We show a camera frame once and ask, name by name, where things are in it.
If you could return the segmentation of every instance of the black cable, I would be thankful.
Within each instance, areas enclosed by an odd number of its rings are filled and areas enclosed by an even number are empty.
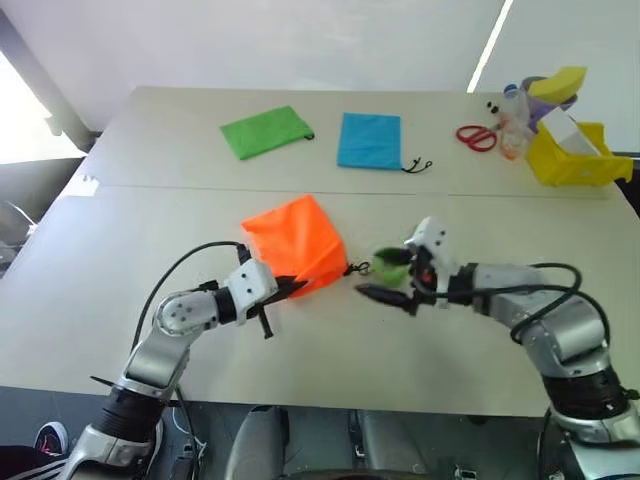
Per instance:
[[[547,429],[551,423],[551,407],[547,408],[544,412],[542,419],[542,429],[538,434],[538,442],[536,443],[536,478],[538,480],[545,480],[544,476],[544,441],[547,436]]]
[[[205,250],[207,248],[222,247],[222,246],[245,248],[245,246],[242,243],[232,242],[232,241],[204,243],[204,244],[202,244],[202,245],[200,245],[200,246],[198,246],[196,248],[193,248],[193,249],[189,250],[187,253],[185,253],[173,265],[171,265],[169,270],[167,270],[164,273],[164,275],[162,275],[162,277],[160,277],[160,280],[158,280],[158,283],[156,283],[155,287],[153,287],[153,290],[151,290],[151,293],[147,297],[147,301],[144,303],[144,307],[142,307],[142,311],[140,312],[140,316],[138,317],[138,324],[136,325],[136,331],[135,331],[135,333],[133,335],[133,343],[131,344],[131,351],[133,351],[133,349],[136,347],[136,345],[140,341],[140,333],[142,332],[142,326],[144,325],[144,319],[147,316],[147,312],[149,311],[149,307],[151,306],[151,302],[153,301],[153,298],[156,296],[156,294],[158,293],[158,290],[160,290],[160,287],[162,287],[162,285],[167,280],[169,275],[171,275],[173,273],[173,271],[176,268],[178,268],[178,266],[182,262],[184,262],[187,258],[192,256],[193,254],[198,253],[199,251]]]
[[[446,298],[448,300],[461,300],[468,297],[485,297],[498,295],[501,293],[524,293],[524,292],[539,292],[542,290],[549,290],[555,292],[567,292],[571,290],[571,287],[567,287],[564,285],[552,285],[552,284],[531,284],[531,285],[517,285],[513,287],[499,287],[499,288],[479,288],[476,290],[462,290],[458,292],[445,292],[438,293],[431,291],[422,284],[420,280],[419,273],[417,269],[414,269],[413,273],[413,283],[416,286],[416,289],[426,298],[435,299],[435,298]],[[590,295],[587,295],[584,292],[575,292],[573,295],[578,297],[582,297],[584,300],[589,302],[591,306],[598,312],[602,320],[602,324],[604,326],[604,337],[607,343],[611,343],[611,327],[609,325],[609,319],[604,312],[602,306]]]
[[[549,263],[535,263],[530,266],[533,268],[562,268],[564,270],[569,270],[574,275],[574,281],[573,281],[573,285],[569,287],[569,290],[567,290],[565,293],[560,295],[549,305],[542,307],[537,312],[534,312],[528,318],[518,323],[515,327],[511,329],[511,332],[509,332],[509,335],[511,336],[511,340],[513,340],[519,345],[522,345],[520,332],[522,332],[525,328],[529,327],[534,322],[537,322],[546,314],[548,314],[552,310],[555,310],[560,305],[562,305],[567,300],[569,300],[571,297],[573,297],[580,290],[580,286],[582,285],[582,274],[580,273],[580,270],[578,270],[572,265],[568,265],[566,263],[549,262]]]
[[[142,307],[142,311],[140,312],[140,316],[138,317],[138,324],[136,325],[136,331],[133,335],[133,343],[131,344],[131,351],[133,351],[133,349],[136,347],[136,345],[138,345],[138,342],[140,341],[140,334],[142,332],[142,327],[144,325],[144,320],[149,311],[149,307],[151,306],[151,302],[153,302],[153,299],[158,293],[158,290],[160,290],[160,288],[162,287],[164,282],[167,280],[167,278],[169,278],[169,276],[174,272],[176,268],[178,268],[178,266],[182,262],[184,262],[186,259],[188,259],[192,255],[200,252],[201,250],[205,250],[207,248],[222,247],[222,246],[236,247],[236,249],[238,250],[239,257],[244,255],[247,252],[246,246],[239,242],[222,241],[222,242],[204,243],[202,245],[199,245],[189,250],[187,253],[181,256],[173,265],[171,265],[171,267],[169,267],[169,269],[162,275],[162,277],[160,277],[160,280],[158,280],[158,282],[155,284],[155,286],[153,287],[153,290],[151,290],[151,293],[147,297],[147,300],[144,302],[144,306]],[[195,462],[193,466],[194,471],[193,471],[192,478],[197,479],[200,473],[200,462],[198,460],[198,454],[199,454],[198,443],[196,442],[195,430],[193,428],[191,416],[189,415],[189,412],[187,410],[187,405],[185,403],[184,396],[182,395],[182,390],[180,389],[180,386],[176,387],[176,396],[178,397],[178,403],[180,404],[180,410],[182,411],[182,415],[184,416],[187,422],[187,431],[189,432],[191,448],[195,456],[194,457]]]
[[[182,415],[184,416],[187,422],[187,432],[189,432],[189,440],[191,443],[191,451],[193,452],[193,471],[191,474],[191,478],[197,479],[200,474],[200,451],[198,447],[198,443],[196,442],[196,434],[193,428],[193,423],[191,421],[191,416],[187,411],[187,404],[184,401],[184,395],[182,395],[182,389],[178,385],[176,387],[176,397],[178,397],[178,403],[180,404],[180,410],[182,411]]]

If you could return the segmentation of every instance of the plastic bottle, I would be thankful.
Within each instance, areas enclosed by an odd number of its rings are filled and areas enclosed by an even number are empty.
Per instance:
[[[532,132],[529,122],[529,105],[525,93],[511,83],[504,89],[500,102],[500,152],[508,160],[524,156]]]

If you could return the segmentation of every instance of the orange drawstring bag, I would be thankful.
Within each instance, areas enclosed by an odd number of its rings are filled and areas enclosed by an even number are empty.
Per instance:
[[[290,275],[307,281],[292,297],[326,287],[347,270],[342,239],[309,194],[249,218],[242,227],[276,277]]]

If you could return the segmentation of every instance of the yellow plastic container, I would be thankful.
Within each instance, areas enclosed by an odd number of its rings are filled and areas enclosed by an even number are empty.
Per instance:
[[[601,187],[618,178],[630,182],[633,160],[616,157],[609,151],[604,143],[604,126],[601,123],[578,123],[578,128],[602,156],[567,153],[553,140],[542,122],[538,122],[538,134],[531,142],[527,160],[540,183]]]

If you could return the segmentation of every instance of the scissors handle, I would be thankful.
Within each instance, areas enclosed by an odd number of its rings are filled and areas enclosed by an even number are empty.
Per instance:
[[[498,143],[498,136],[493,129],[482,125],[465,125],[456,130],[456,138],[476,152],[488,152]]]

